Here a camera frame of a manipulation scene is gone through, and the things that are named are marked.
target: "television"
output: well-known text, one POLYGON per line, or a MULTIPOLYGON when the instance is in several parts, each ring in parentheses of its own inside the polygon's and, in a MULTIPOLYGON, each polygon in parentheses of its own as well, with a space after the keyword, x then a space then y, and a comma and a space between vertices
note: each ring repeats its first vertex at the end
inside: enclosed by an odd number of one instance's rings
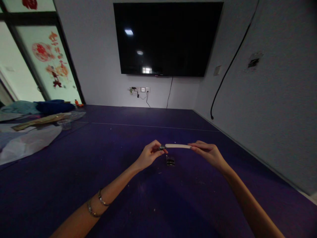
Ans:
POLYGON ((122 74, 205 75, 223 2, 113 7, 122 74))

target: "silver bangle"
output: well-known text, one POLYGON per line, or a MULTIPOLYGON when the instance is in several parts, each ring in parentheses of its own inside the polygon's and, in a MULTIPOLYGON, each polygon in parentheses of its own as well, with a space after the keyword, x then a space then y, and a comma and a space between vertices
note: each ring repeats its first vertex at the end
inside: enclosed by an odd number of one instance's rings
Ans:
POLYGON ((98 215, 97 213, 94 213, 92 211, 90 201, 91 201, 91 199, 89 199, 89 201, 87 202, 88 211, 89 211, 90 215, 93 216, 93 217, 96 217, 96 218, 101 217, 101 215, 98 215))
POLYGON ((107 204, 107 203, 105 203, 105 202, 102 200, 102 197, 101 197, 101 189, 99 189, 98 198, 99 198, 100 202, 101 202, 104 206, 106 206, 106 207, 110 206, 111 203, 107 204))

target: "wrist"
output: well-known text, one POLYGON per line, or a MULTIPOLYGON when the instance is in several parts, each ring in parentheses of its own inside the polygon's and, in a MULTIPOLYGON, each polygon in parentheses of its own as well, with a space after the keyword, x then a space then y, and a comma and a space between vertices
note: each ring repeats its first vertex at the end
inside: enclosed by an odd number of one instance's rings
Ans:
POLYGON ((233 171, 233 169, 230 167, 230 165, 228 165, 227 162, 225 164, 221 165, 217 169, 223 176, 230 175, 233 171))
POLYGON ((130 166, 130 168, 131 168, 131 170, 135 173, 135 174, 137 174, 138 172, 140 172, 140 171, 142 171, 144 168, 141 168, 139 165, 138 165, 138 163, 137 163, 137 161, 135 161, 131 166, 130 166))

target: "sticker on wall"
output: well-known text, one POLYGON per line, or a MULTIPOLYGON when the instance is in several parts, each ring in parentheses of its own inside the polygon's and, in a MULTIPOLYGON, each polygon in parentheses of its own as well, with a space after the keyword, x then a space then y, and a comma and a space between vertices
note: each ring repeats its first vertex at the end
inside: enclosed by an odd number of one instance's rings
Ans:
POLYGON ((37 10, 37 1, 36 0, 22 0, 22 4, 27 9, 37 10))
POLYGON ((68 70, 66 66, 63 64, 63 61, 60 61, 60 66, 56 68, 56 71, 60 76, 67 77, 68 75, 68 70))
POLYGON ((63 54, 60 52, 60 48, 58 47, 59 43, 57 42, 58 35, 51 31, 51 34, 48 36, 48 39, 51 40, 50 44, 45 44, 43 42, 40 43, 34 43, 32 45, 32 51, 35 55, 35 57, 41 61, 41 62, 50 62, 48 66, 46 66, 45 70, 50 74, 51 79, 53 79, 53 87, 56 88, 56 86, 59 86, 62 88, 60 79, 63 79, 65 77, 67 79, 66 82, 68 82, 68 69, 65 66, 65 62, 63 62, 63 54), (56 52, 57 58, 59 59, 58 66, 56 66, 56 56, 52 53, 51 49, 54 48, 54 52, 56 52))
POLYGON ((32 45, 32 51, 35 57, 42 62, 47 62, 55 58, 52 54, 51 46, 45 43, 34 43, 32 45))

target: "left hand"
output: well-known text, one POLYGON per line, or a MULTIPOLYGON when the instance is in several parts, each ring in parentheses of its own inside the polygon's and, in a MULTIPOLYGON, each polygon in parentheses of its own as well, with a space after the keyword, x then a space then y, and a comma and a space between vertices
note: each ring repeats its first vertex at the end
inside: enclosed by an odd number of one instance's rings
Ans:
POLYGON ((168 151, 166 149, 159 150, 160 146, 161 143, 155 140, 144 147, 141 155, 135 161, 138 169, 143 170, 149 167, 157 157, 161 156, 164 153, 168 154, 168 151))

